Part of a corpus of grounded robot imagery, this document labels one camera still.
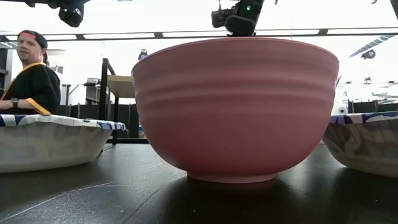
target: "table surface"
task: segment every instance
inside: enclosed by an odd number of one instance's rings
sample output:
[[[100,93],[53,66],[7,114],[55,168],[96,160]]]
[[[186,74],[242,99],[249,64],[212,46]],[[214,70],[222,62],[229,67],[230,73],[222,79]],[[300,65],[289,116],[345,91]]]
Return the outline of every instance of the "table surface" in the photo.
[[[0,174],[0,223],[398,223],[398,179],[348,169],[319,145],[260,183],[187,178],[149,145],[107,147],[80,166]]]
[[[108,88],[115,97],[135,98],[134,85],[130,76],[108,75]]]

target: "man's arm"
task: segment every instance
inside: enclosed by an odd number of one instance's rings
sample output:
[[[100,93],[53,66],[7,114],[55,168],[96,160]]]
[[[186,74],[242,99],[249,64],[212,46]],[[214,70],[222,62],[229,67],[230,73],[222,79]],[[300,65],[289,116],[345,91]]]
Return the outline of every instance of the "man's arm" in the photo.
[[[11,103],[11,100],[1,100],[0,101],[0,110],[8,110],[14,107]],[[18,108],[20,109],[35,109],[33,105],[31,105],[27,100],[19,100]]]
[[[50,74],[44,67],[37,67],[30,74],[30,87],[33,91],[31,98],[19,99],[19,109],[36,110],[40,114],[51,114],[60,104],[60,87],[56,80],[51,81]],[[10,100],[0,101],[0,111],[12,109],[14,105]]]

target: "wristwatch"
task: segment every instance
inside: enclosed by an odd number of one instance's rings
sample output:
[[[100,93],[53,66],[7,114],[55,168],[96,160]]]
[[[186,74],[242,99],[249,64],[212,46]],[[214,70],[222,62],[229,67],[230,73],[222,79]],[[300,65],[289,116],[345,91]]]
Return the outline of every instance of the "wristwatch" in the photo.
[[[11,98],[12,108],[18,109],[19,100],[17,98]]]

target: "man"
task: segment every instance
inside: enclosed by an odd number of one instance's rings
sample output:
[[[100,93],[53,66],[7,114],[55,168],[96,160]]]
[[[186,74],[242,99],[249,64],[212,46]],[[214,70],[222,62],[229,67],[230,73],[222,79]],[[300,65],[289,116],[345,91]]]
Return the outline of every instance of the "man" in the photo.
[[[18,35],[23,69],[0,98],[0,114],[52,114],[60,106],[60,80],[47,65],[47,41],[38,32]]]

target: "fluorescent light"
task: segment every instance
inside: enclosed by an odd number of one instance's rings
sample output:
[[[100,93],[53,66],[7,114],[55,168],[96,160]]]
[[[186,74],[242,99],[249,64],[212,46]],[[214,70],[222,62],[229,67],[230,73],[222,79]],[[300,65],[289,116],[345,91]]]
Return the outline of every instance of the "fluorescent light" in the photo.
[[[6,36],[6,37],[7,37],[7,39],[9,39],[9,40],[17,40],[17,39],[18,39],[18,36],[17,36],[17,35]]]
[[[154,38],[154,33],[141,34],[85,34],[86,39]]]
[[[47,40],[76,40],[75,35],[44,35]]]
[[[330,29],[328,34],[379,34],[398,32],[398,28]]]
[[[305,30],[258,30],[256,35],[311,35],[318,34],[318,29],[305,29]]]
[[[226,30],[221,31],[199,31],[199,32],[164,32],[164,37],[226,37]]]

